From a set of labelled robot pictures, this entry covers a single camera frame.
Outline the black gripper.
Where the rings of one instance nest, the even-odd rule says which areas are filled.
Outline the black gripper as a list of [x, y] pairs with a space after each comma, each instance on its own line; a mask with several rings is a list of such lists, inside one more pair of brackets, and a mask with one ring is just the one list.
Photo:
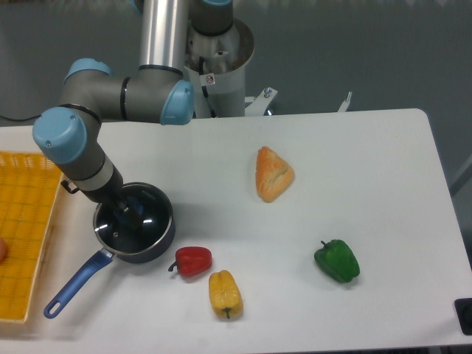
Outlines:
[[[94, 203], [109, 203], [121, 193], [123, 177], [113, 164], [107, 164], [97, 175], [87, 180], [73, 181], [68, 178], [62, 180], [60, 185], [69, 194], [81, 191]], [[121, 201], [113, 201], [112, 211], [118, 221], [132, 229], [142, 226], [143, 206], [137, 198], [125, 197]]]

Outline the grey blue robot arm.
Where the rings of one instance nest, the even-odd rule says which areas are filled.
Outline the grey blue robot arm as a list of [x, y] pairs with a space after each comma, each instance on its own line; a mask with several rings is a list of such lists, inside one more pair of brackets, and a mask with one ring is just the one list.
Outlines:
[[138, 227], [138, 206], [123, 192], [123, 179], [97, 137], [104, 119], [186, 125], [195, 113], [196, 86], [184, 71], [194, 35], [219, 38], [236, 31], [231, 1], [135, 1], [142, 14], [139, 71], [115, 77], [97, 60], [75, 61], [57, 106], [35, 121], [33, 139], [44, 155], [91, 201], [105, 204]]

